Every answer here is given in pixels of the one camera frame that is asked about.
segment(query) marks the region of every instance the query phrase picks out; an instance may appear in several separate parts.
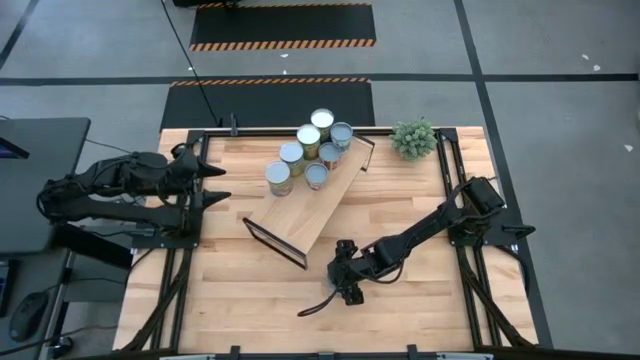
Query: black desk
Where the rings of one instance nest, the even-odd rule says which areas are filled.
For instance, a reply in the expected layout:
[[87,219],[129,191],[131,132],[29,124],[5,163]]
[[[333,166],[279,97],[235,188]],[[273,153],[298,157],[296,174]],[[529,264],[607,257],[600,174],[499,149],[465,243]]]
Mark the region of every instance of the black desk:
[[[38,213],[35,198],[45,181],[75,171],[89,124],[89,119],[78,118],[0,120],[0,134],[31,153],[27,160],[0,159],[0,257],[12,254],[20,260],[7,315],[0,318],[0,350],[39,341],[52,333],[49,323],[59,289],[49,291],[40,329],[27,342],[15,343],[9,337],[9,322],[26,295],[62,281],[70,251],[48,249],[53,229]],[[36,359],[40,349],[36,346],[3,360]]]

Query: can lid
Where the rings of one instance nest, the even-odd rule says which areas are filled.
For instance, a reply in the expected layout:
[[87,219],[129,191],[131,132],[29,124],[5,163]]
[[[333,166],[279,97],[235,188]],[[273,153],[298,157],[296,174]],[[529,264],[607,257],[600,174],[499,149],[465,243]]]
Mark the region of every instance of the can lid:
[[307,124],[298,129],[298,141],[303,144],[314,144],[320,140],[320,130],[317,127]]
[[336,140],[349,140],[353,135],[353,129],[351,125],[347,123],[335,123],[331,127],[331,137]]
[[326,161],[338,161],[340,159],[340,148],[334,143],[320,145],[320,158]]
[[322,164],[313,163],[307,166],[304,175],[310,183],[323,183],[329,177],[329,169]]
[[280,184],[289,178],[291,175],[291,170],[289,170],[289,166],[282,161],[274,161],[269,166],[267,166],[267,170],[265,171],[265,176],[270,183]]
[[311,113],[311,123],[319,128],[333,124],[333,113],[329,109],[318,109]]
[[302,159],[302,145],[299,143],[286,143],[280,147],[280,158],[287,162],[296,162]]

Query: wooden board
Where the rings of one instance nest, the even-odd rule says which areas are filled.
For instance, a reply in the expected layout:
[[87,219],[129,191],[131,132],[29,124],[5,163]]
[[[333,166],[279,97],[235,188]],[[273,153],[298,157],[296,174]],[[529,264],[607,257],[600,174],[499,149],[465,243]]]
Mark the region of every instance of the wooden board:
[[[281,145],[281,142],[270,139],[261,142],[260,151],[268,154],[271,150],[272,157],[277,159]],[[320,232],[329,221],[331,214],[356,175],[365,165],[371,151],[371,145],[353,138],[351,148],[340,159],[339,166],[329,172],[329,179],[324,188],[314,191],[307,185],[304,174],[298,176],[294,178],[293,190],[287,196],[275,196],[267,189],[264,199],[258,204],[249,219],[298,250],[292,252],[280,244],[269,241],[272,246],[299,261],[301,266],[305,266],[307,263],[306,255],[320,236]],[[247,166],[262,169],[265,169],[272,161],[267,157],[248,160],[252,163]]]
[[[462,127],[458,134],[468,176],[492,177],[482,128]],[[185,137],[185,130],[164,131],[160,148],[168,151]],[[364,305],[347,307],[335,299],[319,314],[296,317],[329,295],[326,265],[336,240],[354,239],[362,246],[396,234],[445,199],[436,154],[410,163],[399,158],[386,137],[371,140],[376,147],[369,170],[356,177],[309,252],[308,271],[253,240],[241,221],[267,191],[263,168],[248,165],[273,159],[271,151],[263,150],[281,139],[212,141],[209,159],[228,173],[208,180],[205,187],[233,196],[205,214],[204,237],[191,267],[181,353],[228,353],[231,345],[252,353],[396,352],[406,351],[407,344],[421,351],[471,350],[455,251],[444,234],[413,250],[396,284],[363,282]],[[522,335],[535,342],[518,263],[493,248],[484,253],[496,303]],[[131,275],[115,348],[131,339],[155,306],[161,259],[162,252],[154,253]],[[488,343],[484,311],[478,314]]]

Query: black floor mat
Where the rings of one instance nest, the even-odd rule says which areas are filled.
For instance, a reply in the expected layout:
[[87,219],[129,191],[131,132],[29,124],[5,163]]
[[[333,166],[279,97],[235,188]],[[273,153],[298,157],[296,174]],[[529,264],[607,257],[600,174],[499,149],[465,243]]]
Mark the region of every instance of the black floor mat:
[[227,10],[202,5],[192,51],[344,48],[373,46],[370,4],[246,5]]
[[[239,127],[296,127],[310,122],[311,113],[330,109],[335,121],[375,126],[371,84],[367,78],[260,77],[202,79],[213,111],[230,127],[230,114]],[[162,128],[215,128],[216,124],[194,81],[171,84]]]

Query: orange and black striped tape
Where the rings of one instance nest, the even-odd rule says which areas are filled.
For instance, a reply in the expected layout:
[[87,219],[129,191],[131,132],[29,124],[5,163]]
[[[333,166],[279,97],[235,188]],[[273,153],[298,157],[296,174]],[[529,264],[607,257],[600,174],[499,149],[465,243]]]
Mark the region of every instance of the orange and black striped tape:
[[338,40],[287,40],[287,41],[247,41],[229,43],[191,44],[191,51],[230,51],[230,50],[275,50],[275,49],[326,49],[347,47],[371,47],[375,39],[338,39]]
[[[309,6],[371,6],[368,3],[314,3],[314,4],[274,4],[274,5],[238,5],[238,8],[269,8],[269,7],[309,7]],[[198,6],[198,9],[224,7],[222,3],[204,4]]]
[[358,77],[327,77],[327,78],[272,78],[272,79],[225,79],[225,80],[197,80],[174,81],[169,85],[173,86],[194,86],[194,85],[266,85],[266,84],[309,84],[309,83],[345,83],[345,82],[367,82],[368,78]]

